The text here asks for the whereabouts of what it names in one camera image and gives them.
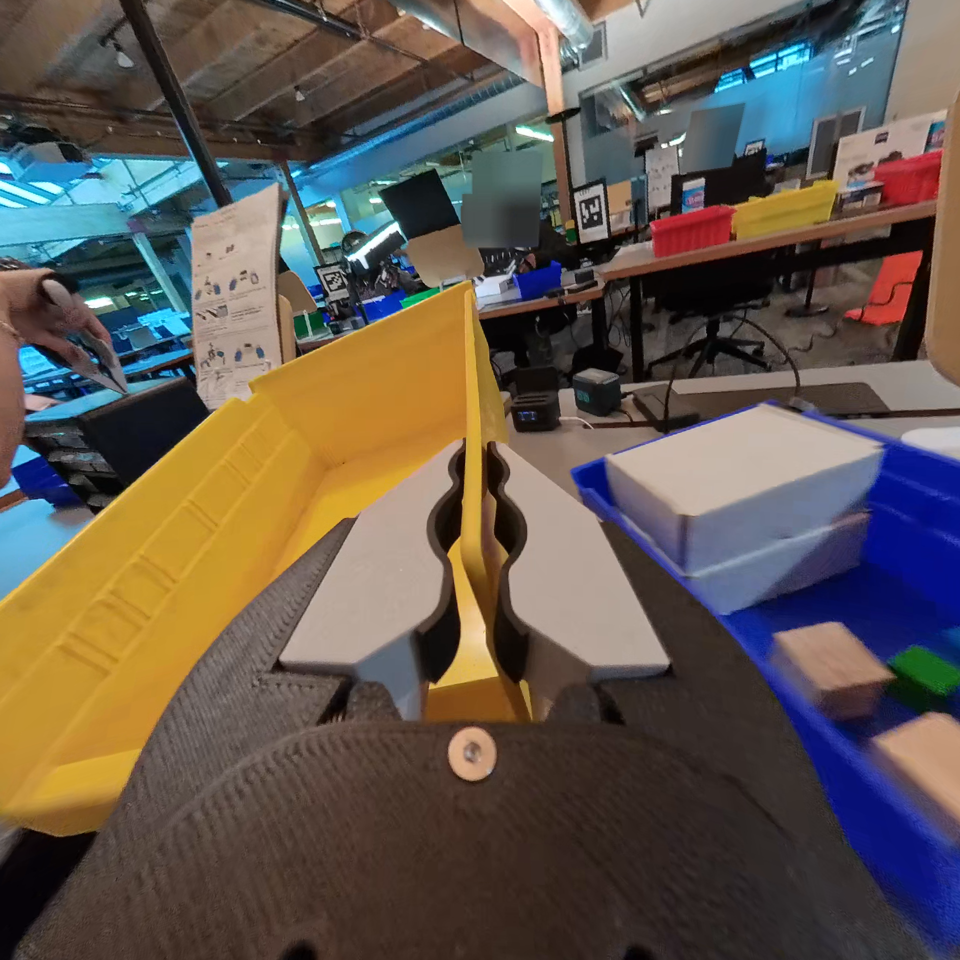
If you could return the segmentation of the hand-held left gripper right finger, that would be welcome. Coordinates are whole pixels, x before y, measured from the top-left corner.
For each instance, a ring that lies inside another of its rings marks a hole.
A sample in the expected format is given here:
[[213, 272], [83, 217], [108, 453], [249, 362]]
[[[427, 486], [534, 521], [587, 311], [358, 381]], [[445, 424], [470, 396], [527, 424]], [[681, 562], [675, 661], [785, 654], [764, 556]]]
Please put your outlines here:
[[671, 660], [594, 513], [500, 441], [486, 447], [494, 534], [506, 551], [495, 659], [534, 718], [562, 693], [659, 677]]

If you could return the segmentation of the white cardboard box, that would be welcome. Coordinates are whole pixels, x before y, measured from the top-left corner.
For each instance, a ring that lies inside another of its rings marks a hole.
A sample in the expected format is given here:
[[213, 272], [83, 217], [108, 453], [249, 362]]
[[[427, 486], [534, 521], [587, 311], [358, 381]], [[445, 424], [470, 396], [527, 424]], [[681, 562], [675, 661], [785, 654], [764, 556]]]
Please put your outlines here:
[[701, 573], [859, 512], [884, 444], [760, 404], [607, 455], [610, 497], [677, 568]]
[[828, 526], [679, 578], [715, 614], [734, 614], [855, 569], [870, 520], [869, 510], [851, 513]]

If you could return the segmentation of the yellow storage bin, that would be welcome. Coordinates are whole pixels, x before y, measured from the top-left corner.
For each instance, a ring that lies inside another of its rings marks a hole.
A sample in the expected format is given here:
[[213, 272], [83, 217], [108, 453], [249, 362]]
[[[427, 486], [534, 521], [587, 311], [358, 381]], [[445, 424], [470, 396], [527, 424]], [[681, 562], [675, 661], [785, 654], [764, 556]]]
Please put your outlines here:
[[339, 522], [465, 442], [465, 609], [492, 624], [490, 441], [508, 439], [462, 282], [255, 379], [2, 600], [2, 826], [97, 831], [227, 625]]

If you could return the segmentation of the blue storage bin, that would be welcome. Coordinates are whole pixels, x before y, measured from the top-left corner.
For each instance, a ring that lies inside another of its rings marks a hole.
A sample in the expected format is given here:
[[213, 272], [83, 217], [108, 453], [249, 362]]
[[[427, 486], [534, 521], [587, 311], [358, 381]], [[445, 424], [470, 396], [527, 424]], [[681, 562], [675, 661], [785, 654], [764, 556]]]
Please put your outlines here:
[[919, 713], [885, 697], [873, 718], [820, 715], [771, 663], [777, 632], [838, 621], [882, 662], [919, 645], [958, 666], [958, 461], [819, 414], [800, 414], [882, 442], [879, 474], [859, 510], [870, 524], [859, 565], [728, 615], [713, 612], [680, 570], [611, 498], [605, 458], [575, 466], [583, 504], [618, 526], [738, 641], [785, 709], [850, 845], [927, 942], [958, 953], [958, 841], [874, 762], [873, 737]]
[[546, 267], [516, 271], [513, 274], [513, 284], [522, 302], [531, 302], [545, 298], [551, 292], [562, 291], [563, 267], [552, 260]]

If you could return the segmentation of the black desk mat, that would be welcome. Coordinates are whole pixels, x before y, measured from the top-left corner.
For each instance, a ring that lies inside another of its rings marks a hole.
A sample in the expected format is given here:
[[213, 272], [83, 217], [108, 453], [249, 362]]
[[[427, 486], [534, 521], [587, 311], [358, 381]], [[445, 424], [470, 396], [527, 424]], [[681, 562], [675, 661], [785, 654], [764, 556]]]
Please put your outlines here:
[[890, 409], [879, 395], [863, 382], [805, 386], [800, 388], [797, 397], [794, 392], [793, 386], [690, 393], [675, 391], [696, 407], [702, 415], [702, 421], [735, 414], [764, 402], [800, 411], [816, 411], [834, 418], [882, 414]]

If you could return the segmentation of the black battery charger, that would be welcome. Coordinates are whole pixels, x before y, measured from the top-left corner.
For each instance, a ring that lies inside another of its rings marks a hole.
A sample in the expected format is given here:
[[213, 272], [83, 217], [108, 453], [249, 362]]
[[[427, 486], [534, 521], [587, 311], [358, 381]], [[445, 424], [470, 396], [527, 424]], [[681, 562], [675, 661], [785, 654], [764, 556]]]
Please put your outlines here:
[[560, 373], [555, 366], [513, 371], [510, 418], [518, 433], [546, 433], [560, 427]]

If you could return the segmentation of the black office chair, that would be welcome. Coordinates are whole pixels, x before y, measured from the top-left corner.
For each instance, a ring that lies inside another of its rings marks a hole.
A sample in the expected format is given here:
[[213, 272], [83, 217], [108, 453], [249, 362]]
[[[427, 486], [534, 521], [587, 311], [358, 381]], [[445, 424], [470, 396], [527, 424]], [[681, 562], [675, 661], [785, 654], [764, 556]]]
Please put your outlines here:
[[705, 333], [688, 346], [650, 361], [644, 371], [646, 377], [652, 378], [656, 367], [692, 359], [688, 376], [694, 378], [720, 355], [771, 372], [772, 367], [763, 359], [764, 342], [722, 335], [720, 327], [723, 321], [734, 318], [746, 322], [749, 311], [769, 303], [774, 288], [773, 263], [773, 254], [757, 253], [647, 274], [642, 281], [643, 293], [671, 315], [670, 323], [702, 318]]

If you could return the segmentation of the beige stand board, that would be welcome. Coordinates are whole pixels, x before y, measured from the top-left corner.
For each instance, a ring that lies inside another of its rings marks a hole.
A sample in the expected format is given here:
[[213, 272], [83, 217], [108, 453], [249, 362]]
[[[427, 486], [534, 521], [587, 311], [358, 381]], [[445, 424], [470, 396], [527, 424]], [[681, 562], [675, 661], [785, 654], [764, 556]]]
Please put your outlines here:
[[467, 244], [460, 222], [408, 240], [405, 253], [429, 289], [443, 290], [484, 275], [481, 253]]

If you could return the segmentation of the green cube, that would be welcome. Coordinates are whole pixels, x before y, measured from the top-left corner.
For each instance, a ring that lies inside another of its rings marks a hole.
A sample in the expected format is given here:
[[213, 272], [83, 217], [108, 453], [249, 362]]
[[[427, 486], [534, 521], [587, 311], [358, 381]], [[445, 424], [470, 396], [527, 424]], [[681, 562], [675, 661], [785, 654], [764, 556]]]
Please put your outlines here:
[[953, 709], [959, 670], [951, 662], [913, 645], [892, 656], [887, 666], [893, 674], [887, 693], [896, 702], [917, 714], [948, 714]]

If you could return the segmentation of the red ribbed tub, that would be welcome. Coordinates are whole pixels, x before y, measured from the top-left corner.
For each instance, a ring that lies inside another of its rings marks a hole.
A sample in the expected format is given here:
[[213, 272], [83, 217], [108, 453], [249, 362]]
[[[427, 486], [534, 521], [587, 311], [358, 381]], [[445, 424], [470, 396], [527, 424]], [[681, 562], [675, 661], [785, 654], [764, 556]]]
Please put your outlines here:
[[671, 258], [727, 244], [736, 213], [734, 206], [714, 205], [652, 222], [654, 257]]
[[881, 185], [882, 206], [904, 207], [936, 200], [943, 152], [942, 149], [931, 150], [877, 165], [873, 180]]

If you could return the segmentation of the yellow ribbed tub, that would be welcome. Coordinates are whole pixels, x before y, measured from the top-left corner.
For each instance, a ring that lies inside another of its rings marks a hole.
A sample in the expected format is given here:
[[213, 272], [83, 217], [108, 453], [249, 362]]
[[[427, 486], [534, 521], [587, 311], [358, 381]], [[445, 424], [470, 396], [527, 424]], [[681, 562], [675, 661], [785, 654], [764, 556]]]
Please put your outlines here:
[[820, 179], [810, 186], [749, 198], [735, 207], [731, 234], [744, 241], [828, 222], [838, 191], [839, 183]]

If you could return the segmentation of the orange floor sign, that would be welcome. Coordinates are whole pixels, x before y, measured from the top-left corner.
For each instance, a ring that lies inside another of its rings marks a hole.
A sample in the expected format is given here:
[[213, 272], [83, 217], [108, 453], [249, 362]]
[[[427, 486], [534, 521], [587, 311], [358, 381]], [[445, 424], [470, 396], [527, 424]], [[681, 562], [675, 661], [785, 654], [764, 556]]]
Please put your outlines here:
[[870, 327], [902, 322], [922, 256], [917, 250], [885, 257], [866, 302], [846, 311], [845, 319]]

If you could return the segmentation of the wooden stand board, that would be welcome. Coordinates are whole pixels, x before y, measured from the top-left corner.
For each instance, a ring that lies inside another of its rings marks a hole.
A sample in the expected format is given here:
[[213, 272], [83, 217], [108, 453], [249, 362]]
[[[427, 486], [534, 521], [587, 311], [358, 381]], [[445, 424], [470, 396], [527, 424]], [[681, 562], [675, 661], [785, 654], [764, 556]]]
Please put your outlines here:
[[927, 359], [959, 385], [959, 97], [946, 117], [924, 336]]

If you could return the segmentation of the white printed carton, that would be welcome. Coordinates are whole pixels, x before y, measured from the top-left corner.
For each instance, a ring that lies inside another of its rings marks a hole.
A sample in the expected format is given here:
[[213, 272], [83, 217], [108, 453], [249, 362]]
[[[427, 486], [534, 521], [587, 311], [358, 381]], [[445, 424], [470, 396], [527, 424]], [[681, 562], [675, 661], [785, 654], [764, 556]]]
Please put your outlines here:
[[942, 146], [945, 109], [901, 119], [851, 134], [839, 140], [831, 178], [841, 192], [870, 185], [877, 169], [889, 162], [910, 160]]

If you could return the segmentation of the silver ventilation duct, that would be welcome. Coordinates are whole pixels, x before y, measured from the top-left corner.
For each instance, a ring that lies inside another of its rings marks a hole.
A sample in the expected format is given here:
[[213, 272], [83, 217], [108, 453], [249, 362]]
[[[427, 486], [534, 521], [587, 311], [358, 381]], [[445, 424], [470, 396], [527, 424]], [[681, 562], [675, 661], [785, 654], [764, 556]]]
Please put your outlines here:
[[594, 26], [580, 2], [573, 1], [390, 1], [412, 16], [486, 56], [496, 47], [519, 49], [540, 33], [555, 31], [574, 49], [588, 46]]

